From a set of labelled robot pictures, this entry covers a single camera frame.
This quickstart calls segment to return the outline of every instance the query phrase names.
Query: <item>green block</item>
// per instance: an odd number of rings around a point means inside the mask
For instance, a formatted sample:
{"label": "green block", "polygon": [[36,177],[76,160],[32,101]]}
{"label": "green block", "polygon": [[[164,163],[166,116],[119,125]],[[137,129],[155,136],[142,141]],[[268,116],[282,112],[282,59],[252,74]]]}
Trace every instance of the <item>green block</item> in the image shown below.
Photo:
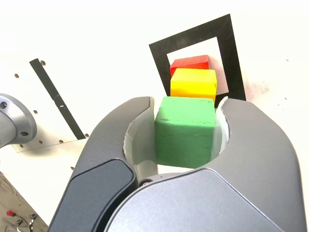
{"label": "green block", "polygon": [[212,99],[164,97],[155,119],[157,163],[197,168],[211,159]]}

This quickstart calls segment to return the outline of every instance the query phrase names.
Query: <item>cable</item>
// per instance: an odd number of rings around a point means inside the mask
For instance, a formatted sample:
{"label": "cable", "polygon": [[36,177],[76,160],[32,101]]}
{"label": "cable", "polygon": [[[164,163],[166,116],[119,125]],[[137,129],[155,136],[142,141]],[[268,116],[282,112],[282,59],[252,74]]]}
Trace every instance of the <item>cable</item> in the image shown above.
{"label": "cable", "polygon": [[14,189],[12,188],[11,183],[10,183],[10,182],[8,183],[8,181],[6,181],[6,180],[3,179],[3,178],[2,178],[2,181],[3,181],[8,187],[10,187],[10,188],[9,188],[10,192],[11,192],[12,194],[14,194]]}
{"label": "cable", "polygon": [[22,202],[20,201],[20,199],[22,199],[22,198],[20,198],[17,194],[19,194],[18,191],[16,191],[16,197],[17,197],[19,203],[22,204],[22,205],[25,206],[25,207],[28,207],[29,209],[32,209],[30,206],[28,206],[28,205],[22,203]]}
{"label": "cable", "polygon": [[16,227],[16,225],[15,226],[6,225],[5,228],[4,228],[4,232],[16,231],[15,227]]}
{"label": "cable", "polygon": [[21,232],[21,231],[19,230],[19,225],[17,225],[17,228],[16,228],[16,229],[17,229],[17,232]]}
{"label": "cable", "polygon": [[14,193],[14,192],[10,191],[12,189],[9,189],[6,185],[3,184],[3,182],[5,183],[5,181],[0,182],[0,192],[12,195]]}
{"label": "cable", "polygon": [[19,215],[16,214],[16,217],[21,218],[26,223],[26,226],[21,226],[20,225],[19,227],[27,227],[28,226],[28,222],[22,216],[19,216]]}
{"label": "cable", "polygon": [[34,223],[34,220],[37,218],[37,214],[31,214],[30,217],[31,217],[31,222],[29,223],[29,231],[33,232],[33,223]]}

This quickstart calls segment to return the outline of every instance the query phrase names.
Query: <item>yellow block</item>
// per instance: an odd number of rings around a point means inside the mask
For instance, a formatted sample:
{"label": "yellow block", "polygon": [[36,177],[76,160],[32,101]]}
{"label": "yellow block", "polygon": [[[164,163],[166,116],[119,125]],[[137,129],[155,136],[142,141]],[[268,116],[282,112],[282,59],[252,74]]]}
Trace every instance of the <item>yellow block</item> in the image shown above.
{"label": "yellow block", "polygon": [[210,98],[215,101],[216,92],[215,70],[176,69],[170,80],[172,97]]}

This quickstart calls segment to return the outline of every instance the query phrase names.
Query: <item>cube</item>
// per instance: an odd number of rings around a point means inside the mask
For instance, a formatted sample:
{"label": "cube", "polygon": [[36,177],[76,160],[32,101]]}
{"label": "cube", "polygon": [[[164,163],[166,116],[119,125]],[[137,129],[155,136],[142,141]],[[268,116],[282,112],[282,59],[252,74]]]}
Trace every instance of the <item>cube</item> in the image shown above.
{"label": "cube", "polygon": [[197,168],[211,159],[212,99],[164,97],[155,119],[157,163]]}
{"label": "cube", "polygon": [[176,59],[170,66],[170,76],[172,77],[177,68],[186,69],[208,69],[208,56],[189,57],[183,59]]}
{"label": "cube", "polygon": [[173,97],[210,98],[215,101],[217,77],[215,70],[177,69],[170,80]]}

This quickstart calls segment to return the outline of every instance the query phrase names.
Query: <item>red block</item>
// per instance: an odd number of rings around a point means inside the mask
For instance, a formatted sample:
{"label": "red block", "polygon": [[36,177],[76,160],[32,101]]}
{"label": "red block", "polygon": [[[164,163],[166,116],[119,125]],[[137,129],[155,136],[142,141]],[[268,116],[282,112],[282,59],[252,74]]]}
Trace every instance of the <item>red block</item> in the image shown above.
{"label": "red block", "polygon": [[170,76],[174,75],[176,68],[183,69],[209,69],[208,56],[189,57],[176,59],[170,66]]}

